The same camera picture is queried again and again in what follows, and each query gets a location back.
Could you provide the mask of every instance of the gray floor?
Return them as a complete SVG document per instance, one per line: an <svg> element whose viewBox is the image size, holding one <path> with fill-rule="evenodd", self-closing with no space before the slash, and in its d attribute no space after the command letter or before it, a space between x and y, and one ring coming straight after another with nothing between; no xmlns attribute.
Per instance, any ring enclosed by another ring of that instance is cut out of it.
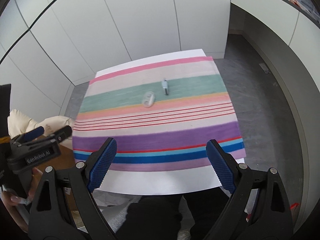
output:
<svg viewBox="0 0 320 240"><path fill-rule="evenodd" d="M239 120L247 152L245 162L255 170L278 169L290 204L301 203L303 164L299 136L276 79L260 68L262 58L241 35L230 34L225 58L214 61ZM66 116L76 118L87 87L88 83L75 87ZM253 202L254 195L248 202L249 211Z"/></svg>

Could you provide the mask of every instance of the purple stripe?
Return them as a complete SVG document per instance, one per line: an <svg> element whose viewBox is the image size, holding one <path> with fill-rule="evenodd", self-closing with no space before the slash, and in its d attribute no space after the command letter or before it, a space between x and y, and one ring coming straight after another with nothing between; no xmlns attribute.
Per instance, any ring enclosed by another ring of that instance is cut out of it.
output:
<svg viewBox="0 0 320 240"><path fill-rule="evenodd" d="M230 154L235 160L246 157L245 149L236 150L236 151L230 152Z"/></svg>
<svg viewBox="0 0 320 240"><path fill-rule="evenodd" d="M96 151L108 137L117 141L118 151L147 151L206 144L211 139L217 141L240 136L238 122L229 122L214 126L200 127L174 132L138 134L105 137L73 136L73 148L77 150Z"/></svg>
<svg viewBox="0 0 320 240"><path fill-rule="evenodd" d="M208 158L197 160L188 160L172 163L139 163L139 164L123 164L112 163L110 170L113 171L177 171L204 167L211 165Z"/></svg>

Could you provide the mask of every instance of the blue stripe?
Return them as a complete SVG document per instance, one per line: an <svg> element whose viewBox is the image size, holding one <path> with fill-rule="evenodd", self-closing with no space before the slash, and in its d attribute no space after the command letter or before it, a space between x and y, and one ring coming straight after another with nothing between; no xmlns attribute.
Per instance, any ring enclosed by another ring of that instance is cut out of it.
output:
<svg viewBox="0 0 320 240"><path fill-rule="evenodd" d="M232 140L232 141L222 142L222 143L219 143L219 145L222 148L225 148L225 146L230 146L230 145L241 143L241 142L243 142L242 138ZM134 154L135 157L161 156L161 155L174 155L174 154L198 152L198 151L203 151L203 150L205 150L205 146L188 148L188 149L181 149L181 150L172 150L172 151L144 152L144 153L118 153L117 156L118 157L132 157L132 154ZM84 155L91 154L91 152L77 151L77 150L74 150L73 152L78 153L78 154L84 154Z"/></svg>
<svg viewBox="0 0 320 240"><path fill-rule="evenodd" d="M86 161L89 158L89 155L87 154L79 154L79 153L73 153L75 156L75 159Z"/></svg>
<svg viewBox="0 0 320 240"><path fill-rule="evenodd" d="M219 145L220 145L221 147L224 147L224 146L227 146L227 145L236 144L236 143L240 143L240 142L243 142L243 139L242 139L242 138L240 138L240 139L235 139L235 140L232 140L232 141L222 142L222 143L219 143Z"/></svg>
<svg viewBox="0 0 320 240"><path fill-rule="evenodd" d="M244 148L243 142L232 145L223 146L222 149L229 153ZM172 154L171 152L181 152L179 154ZM78 160L87 160L89 152L74 151L74 156ZM205 147L197 147L191 149L183 149L167 152L153 152L153 153L134 153L134 154L116 154L114 163L165 163L177 162L185 160L194 160L206 157Z"/></svg>
<svg viewBox="0 0 320 240"><path fill-rule="evenodd" d="M176 155L162 155L162 156L148 156L148 157L115 157L114 163L170 163L186 160L195 160L207 157L205 151L176 154Z"/></svg>

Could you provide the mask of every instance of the green stripe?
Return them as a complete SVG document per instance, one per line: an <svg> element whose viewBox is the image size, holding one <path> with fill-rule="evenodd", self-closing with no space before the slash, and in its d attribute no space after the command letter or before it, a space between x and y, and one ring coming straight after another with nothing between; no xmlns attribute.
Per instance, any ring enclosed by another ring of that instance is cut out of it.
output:
<svg viewBox="0 0 320 240"><path fill-rule="evenodd" d="M120 106L138 105L142 103L143 95L148 91L154 92L156 101L227 91L219 74L169 80L168 86L169 95L167 96L163 92L161 82L143 84L88 96L84 98L79 112L85 113Z"/></svg>

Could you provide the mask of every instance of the striped tablecloth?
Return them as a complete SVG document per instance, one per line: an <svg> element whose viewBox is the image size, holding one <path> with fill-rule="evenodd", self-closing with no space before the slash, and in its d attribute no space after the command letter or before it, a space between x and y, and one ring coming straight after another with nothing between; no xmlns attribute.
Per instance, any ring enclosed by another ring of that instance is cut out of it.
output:
<svg viewBox="0 0 320 240"><path fill-rule="evenodd" d="M162 89L164 78L169 95ZM142 98L148 91L156 100L145 108ZM86 160L107 137L118 145L112 171L210 166L205 154L210 139L235 159L245 157L235 111L211 57L141 65L91 80L74 125L76 161Z"/></svg>

